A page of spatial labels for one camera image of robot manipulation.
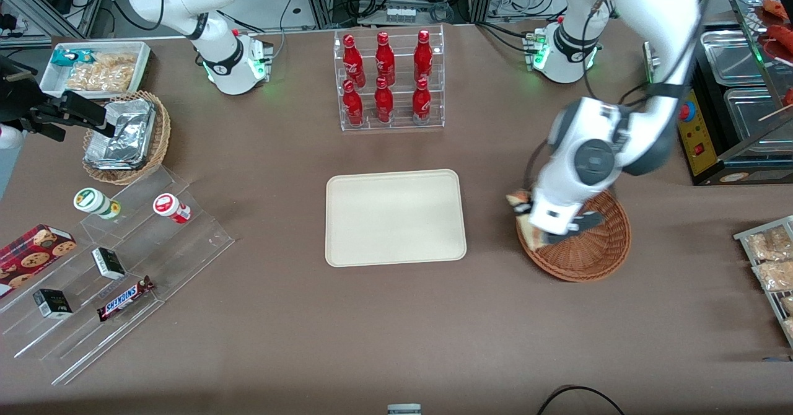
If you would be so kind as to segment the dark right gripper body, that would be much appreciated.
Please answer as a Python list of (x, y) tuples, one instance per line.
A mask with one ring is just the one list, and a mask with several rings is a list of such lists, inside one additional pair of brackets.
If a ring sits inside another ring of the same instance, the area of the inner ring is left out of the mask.
[(33, 108), (47, 102), (40, 90), (36, 75), (38, 70), (1, 56), (1, 122), (20, 129), (23, 116)]

